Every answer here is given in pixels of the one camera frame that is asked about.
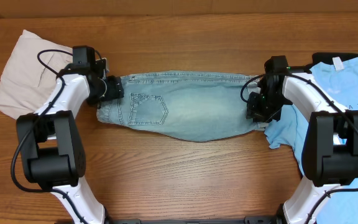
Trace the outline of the light blue denim shorts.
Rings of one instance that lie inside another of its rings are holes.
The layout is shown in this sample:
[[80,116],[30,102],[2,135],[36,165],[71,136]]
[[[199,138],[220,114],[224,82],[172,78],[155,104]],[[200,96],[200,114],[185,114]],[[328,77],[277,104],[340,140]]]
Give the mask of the light blue denim shorts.
[[124,97],[102,102],[98,121],[195,142],[267,127],[246,117],[243,100],[258,90],[246,75],[166,71],[132,74],[121,80]]

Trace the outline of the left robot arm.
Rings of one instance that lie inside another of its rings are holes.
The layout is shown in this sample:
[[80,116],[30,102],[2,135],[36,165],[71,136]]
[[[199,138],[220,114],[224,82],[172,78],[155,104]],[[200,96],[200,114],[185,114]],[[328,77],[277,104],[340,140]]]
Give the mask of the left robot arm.
[[92,47],[76,46],[73,61],[56,73],[56,86],[34,113],[16,121],[19,144],[11,162],[14,185],[54,195],[73,223],[112,223],[86,179],[86,156],[75,118],[81,105],[124,97],[119,77],[107,76],[106,58]]

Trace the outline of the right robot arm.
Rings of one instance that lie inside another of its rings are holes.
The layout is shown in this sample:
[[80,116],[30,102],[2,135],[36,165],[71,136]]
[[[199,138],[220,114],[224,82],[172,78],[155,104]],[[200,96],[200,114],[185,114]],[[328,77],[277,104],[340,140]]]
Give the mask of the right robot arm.
[[314,223],[332,194],[358,192],[358,111],[330,97],[305,66],[291,67],[284,55],[264,64],[260,88],[248,99],[246,117],[279,120],[283,105],[295,105],[308,121],[301,155],[304,176],[275,215],[245,217],[245,223]]

